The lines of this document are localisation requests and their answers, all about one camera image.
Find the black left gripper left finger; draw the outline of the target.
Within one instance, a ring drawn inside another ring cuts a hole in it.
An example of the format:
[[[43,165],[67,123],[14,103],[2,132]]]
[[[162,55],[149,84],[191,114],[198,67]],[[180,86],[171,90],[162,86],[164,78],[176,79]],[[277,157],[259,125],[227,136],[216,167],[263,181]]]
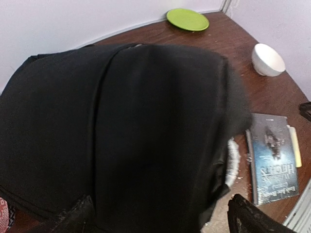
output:
[[[34,227],[34,233],[94,233],[94,220],[92,199],[90,196],[83,196],[70,210]]]

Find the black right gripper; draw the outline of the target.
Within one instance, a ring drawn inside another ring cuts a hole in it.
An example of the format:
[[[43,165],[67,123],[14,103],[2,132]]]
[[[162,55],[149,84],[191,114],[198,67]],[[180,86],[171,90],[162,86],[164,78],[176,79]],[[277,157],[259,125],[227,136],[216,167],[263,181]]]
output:
[[[311,102],[302,103],[299,105],[299,113],[305,119],[311,119]]]

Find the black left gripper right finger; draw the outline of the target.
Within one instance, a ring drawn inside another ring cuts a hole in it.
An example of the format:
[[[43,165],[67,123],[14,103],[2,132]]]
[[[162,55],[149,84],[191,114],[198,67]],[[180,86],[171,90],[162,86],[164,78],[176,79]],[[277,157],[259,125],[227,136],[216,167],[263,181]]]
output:
[[[228,202],[228,224],[231,233],[292,233],[271,219],[240,194],[235,194]]]

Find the dark Wuthering Heights book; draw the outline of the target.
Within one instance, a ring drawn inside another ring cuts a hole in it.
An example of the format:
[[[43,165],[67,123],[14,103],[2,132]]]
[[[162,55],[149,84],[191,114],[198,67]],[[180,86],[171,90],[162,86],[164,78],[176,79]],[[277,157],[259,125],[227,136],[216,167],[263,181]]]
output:
[[[263,205],[298,195],[298,173],[285,116],[253,113],[246,130],[253,203]]]

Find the black student backpack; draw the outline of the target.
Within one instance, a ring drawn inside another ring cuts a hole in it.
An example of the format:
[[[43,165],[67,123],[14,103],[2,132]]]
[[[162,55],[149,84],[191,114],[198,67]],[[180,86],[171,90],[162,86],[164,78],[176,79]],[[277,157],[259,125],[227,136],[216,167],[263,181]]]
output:
[[[251,126],[218,53],[103,45],[29,57],[0,97],[0,195],[39,219],[90,196],[106,233],[198,233]]]

